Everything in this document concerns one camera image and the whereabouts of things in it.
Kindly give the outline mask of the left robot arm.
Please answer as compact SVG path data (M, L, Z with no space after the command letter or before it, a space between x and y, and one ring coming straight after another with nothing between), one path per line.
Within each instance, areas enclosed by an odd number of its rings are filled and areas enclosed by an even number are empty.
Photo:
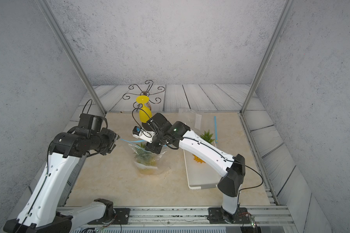
M57 210L65 186L79 161L97 154L107 155L115 148L119 136L107 126L102 127L107 122L104 116L81 113L77 126L53 139L33 194L18 216L5 223L4 232L70 233L93 221L103 226L114 222L117 216L114 204L105 199L96 199L69 212Z

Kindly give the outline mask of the pineapple from bag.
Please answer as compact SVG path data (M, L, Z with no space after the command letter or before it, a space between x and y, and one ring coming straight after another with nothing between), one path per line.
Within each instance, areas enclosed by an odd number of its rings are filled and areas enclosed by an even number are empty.
M210 132L210 130L208 131L204 131L203 134L200 135L200 137L205 140L206 142L208 142L209 144L213 144L213 142L215 141L214 139L214 134ZM196 155L193 154L193 159L194 161L196 161L197 163L205 163L202 159L200 159L199 157L197 157Z

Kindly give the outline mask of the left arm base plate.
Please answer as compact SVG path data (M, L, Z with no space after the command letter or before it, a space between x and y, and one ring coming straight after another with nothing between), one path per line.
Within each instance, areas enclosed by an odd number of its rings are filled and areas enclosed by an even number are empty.
M103 217L87 223L87 225L127 225L130 208L114 208L107 210Z

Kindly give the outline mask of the zip-top bag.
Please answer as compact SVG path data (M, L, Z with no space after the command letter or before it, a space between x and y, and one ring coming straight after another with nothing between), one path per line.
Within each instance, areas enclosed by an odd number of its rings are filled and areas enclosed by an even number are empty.
M132 163L137 171L143 175L159 175L168 172L171 168L166 155L168 147L162 148L160 154L146 149L146 141L127 141L121 139L124 149L132 157Z
M218 143L216 113L197 112L187 108L180 108L178 115L179 120L188 125L198 135L210 130L215 139L212 145L216 146Z

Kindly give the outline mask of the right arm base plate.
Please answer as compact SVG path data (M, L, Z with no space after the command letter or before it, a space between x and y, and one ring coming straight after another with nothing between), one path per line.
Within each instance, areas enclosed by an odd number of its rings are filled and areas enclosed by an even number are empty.
M237 208L234 214L230 214L222 207L208 208L207 219L210 224L250 224L251 218L248 210L243 207Z

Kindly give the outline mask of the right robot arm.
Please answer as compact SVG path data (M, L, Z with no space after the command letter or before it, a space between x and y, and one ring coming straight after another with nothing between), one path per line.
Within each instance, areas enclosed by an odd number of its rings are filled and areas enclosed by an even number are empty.
M222 210L227 215L236 215L240 204L267 204L268 199L263 193L256 192L262 183L244 187L246 170L256 175L258 171L246 165L245 157L225 153L212 143L202 139L191 127L183 121L171 123L163 114L156 113L152 117L141 118L141 126L133 130L133 136L147 142L146 149L160 154L164 146L172 150L182 149L195 155L209 165L221 177L217 188L223 194Z

